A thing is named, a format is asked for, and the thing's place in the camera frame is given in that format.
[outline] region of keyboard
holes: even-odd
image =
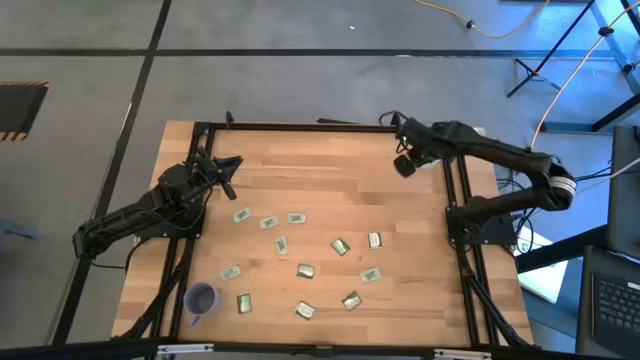
[[[593,289],[593,337],[596,342],[622,354],[637,349],[640,342],[640,285],[594,274]]]

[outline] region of tripod stand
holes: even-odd
[[[567,29],[567,31],[564,32],[564,34],[562,35],[562,37],[560,38],[560,40],[558,40],[558,42],[553,46],[553,48],[551,49],[551,51],[549,51],[549,53],[547,54],[547,56],[544,57],[544,59],[542,60],[542,62],[540,63],[540,65],[538,65],[538,67],[534,70],[532,68],[530,68],[527,64],[525,64],[522,60],[516,58],[515,61],[516,63],[518,63],[520,66],[524,67],[527,70],[527,77],[522,80],[518,85],[516,85],[515,88],[513,88],[513,90],[509,91],[509,93],[507,94],[507,97],[510,98],[511,96],[513,96],[513,94],[515,94],[516,92],[518,92],[518,90],[520,90],[521,87],[523,87],[526,83],[528,83],[529,81],[542,81],[542,82],[546,82],[547,84],[551,85],[554,89],[556,90],[560,90],[560,87],[556,84],[554,84],[552,81],[548,80],[547,78],[543,77],[542,75],[540,75],[540,70],[542,70],[542,67],[544,66],[544,64],[547,63],[547,61],[549,61],[549,58],[551,58],[551,56],[553,55],[553,53],[558,49],[558,47],[560,46],[560,44],[562,44],[562,42],[564,41],[564,39],[567,38],[567,36],[569,36],[569,34],[571,33],[571,30],[573,30],[573,28],[576,26],[576,24],[578,24],[578,22],[580,21],[580,19],[582,19],[582,17],[584,16],[584,14],[587,13],[587,11],[589,10],[589,8],[591,8],[591,5],[593,5],[595,0],[591,0],[589,1],[589,3],[587,3],[587,5],[584,7],[584,9],[582,9],[582,12],[580,12],[580,15],[578,15],[578,17],[573,21],[573,23],[571,24],[571,26],[569,26],[569,28]]]

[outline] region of metal bracket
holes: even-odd
[[[491,360],[491,353],[480,351],[436,349],[434,360]]]
[[[158,355],[213,352],[213,344],[159,345]]]
[[[451,236],[449,241],[453,244],[514,245],[517,243],[509,215],[492,216],[482,226],[467,226],[467,222],[456,216],[452,208],[447,207],[445,214]]]
[[[333,357],[333,346],[331,346],[331,345],[316,345],[316,357],[318,357],[318,358],[330,358],[330,357]]]
[[[231,129],[231,124],[235,122],[233,115],[231,115],[231,111],[227,111],[225,114],[225,124],[227,125],[227,129]]]

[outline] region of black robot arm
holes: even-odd
[[[134,204],[81,225],[73,235],[76,256],[93,260],[115,241],[132,234],[185,237],[185,232],[197,229],[194,225],[203,220],[207,191],[220,185],[231,200],[236,198],[229,182],[241,163],[240,156],[212,160],[199,147],[190,163],[167,169],[158,185]]]
[[[404,153],[394,164],[404,177],[436,160],[450,161],[456,156],[471,155],[524,173],[531,180],[527,189],[490,199],[474,196],[464,206],[452,208],[447,217],[469,230],[481,228],[493,216],[517,210],[568,209],[575,194],[574,178],[550,155],[489,139],[457,121],[425,126],[409,118],[399,126],[396,138]]]

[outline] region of purple cup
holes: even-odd
[[[220,308],[220,292],[207,283],[195,283],[184,294],[184,309],[191,314],[190,326],[201,317],[213,314]]]

